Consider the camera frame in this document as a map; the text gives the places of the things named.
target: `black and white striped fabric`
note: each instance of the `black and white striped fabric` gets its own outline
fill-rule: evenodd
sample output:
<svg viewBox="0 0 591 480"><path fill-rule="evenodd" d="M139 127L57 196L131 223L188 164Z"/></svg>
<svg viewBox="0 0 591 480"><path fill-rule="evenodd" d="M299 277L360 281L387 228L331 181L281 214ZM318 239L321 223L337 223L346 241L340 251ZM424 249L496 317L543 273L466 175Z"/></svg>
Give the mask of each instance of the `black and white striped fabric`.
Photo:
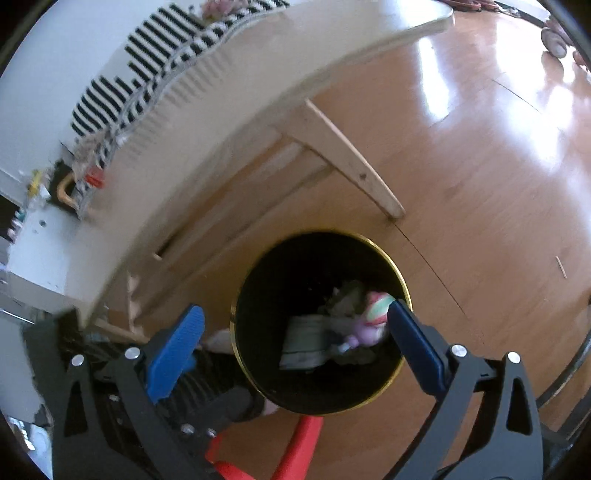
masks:
<svg viewBox="0 0 591 480"><path fill-rule="evenodd" d="M124 49L118 52L127 56L128 68L119 68L113 75L102 72L91 81L72 112L70 135L64 143L73 147L78 138L108 128L105 140L95 151L96 165L105 168L118 140L175 76L223 41L230 31L286 7L289 3L285 0L249 0L247 7L207 26L176 4L159 8L129 35ZM109 63L121 65L121 60L115 58ZM84 215L93 190L84 180L76 183L73 197L80 216Z"/></svg>

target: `wooden floor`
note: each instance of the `wooden floor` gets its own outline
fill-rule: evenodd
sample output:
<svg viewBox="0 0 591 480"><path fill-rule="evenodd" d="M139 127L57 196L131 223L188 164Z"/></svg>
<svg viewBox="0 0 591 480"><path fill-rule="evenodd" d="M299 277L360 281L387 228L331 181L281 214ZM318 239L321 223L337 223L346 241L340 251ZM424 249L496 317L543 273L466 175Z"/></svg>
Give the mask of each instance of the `wooden floor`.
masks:
<svg viewBox="0 0 591 480"><path fill-rule="evenodd" d="M228 324L248 268L279 239L303 229L353 231L397 263L423 322L479 355L519 352L541 393L591 326L585 72L570 56L560 62L545 53L539 29L523 20L457 13L450 31L348 68L314 102L407 215L389 222L336 173L300 190L192 286L208 329ZM556 427L590 384L585 365L542 420ZM432 405L404 367L372 404L326 419L309 478L381 478ZM269 478L296 420L282 411L233 426L220 456Z"/></svg>

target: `metal screw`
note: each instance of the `metal screw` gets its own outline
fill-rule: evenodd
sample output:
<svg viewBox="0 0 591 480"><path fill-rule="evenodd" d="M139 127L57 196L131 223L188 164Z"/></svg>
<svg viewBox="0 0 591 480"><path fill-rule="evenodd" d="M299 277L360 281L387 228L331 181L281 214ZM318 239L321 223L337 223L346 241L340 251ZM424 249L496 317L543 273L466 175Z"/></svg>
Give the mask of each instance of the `metal screw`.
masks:
<svg viewBox="0 0 591 480"><path fill-rule="evenodd" d="M519 362L521 362L521 357L517 352L509 352L507 354L507 358L509 359L509 362L512 362L514 364L518 364Z"/></svg>
<svg viewBox="0 0 591 480"><path fill-rule="evenodd" d="M125 351L125 358L127 360L135 360L136 358L139 357L139 354L140 354L139 348L137 348L136 346L130 346Z"/></svg>
<svg viewBox="0 0 591 480"><path fill-rule="evenodd" d="M183 432L185 435L192 435L195 433L195 427L190 423L183 423L181 425L181 432Z"/></svg>
<svg viewBox="0 0 591 480"><path fill-rule="evenodd" d="M75 367L79 367L84 363L84 355L78 354L78 355L74 355L72 357L72 361L71 361L72 365L74 365Z"/></svg>
<svg viewBox="0 0 591 480"><path fill-rule="evenodd" d="M467 355L468 350L466 350L466 347L463 345L460 345L459 343L455 344L452 346L452 353L455 356L459 356L459 357L464 357Z"/></svg>

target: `black trash can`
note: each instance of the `black trash can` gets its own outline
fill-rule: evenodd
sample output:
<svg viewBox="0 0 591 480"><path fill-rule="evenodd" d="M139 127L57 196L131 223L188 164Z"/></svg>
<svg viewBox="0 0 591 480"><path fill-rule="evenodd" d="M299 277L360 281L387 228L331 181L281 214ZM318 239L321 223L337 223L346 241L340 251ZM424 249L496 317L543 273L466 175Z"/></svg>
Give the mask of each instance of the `black trash can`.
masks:
<svg viewBox="0 0 591 480"><path fill-rule="evenodd" d="M402 355L392 337L372 347L376 360L368 365L329 361L312 371L279 369L288 320L315 313L335 287L350 280L404 299L412 309L394 262L361 236L332 231L292 236L248 274L232 309L232 343L246 376L280 407L317 416L349 410L380 395L398 374Z"/></svg>

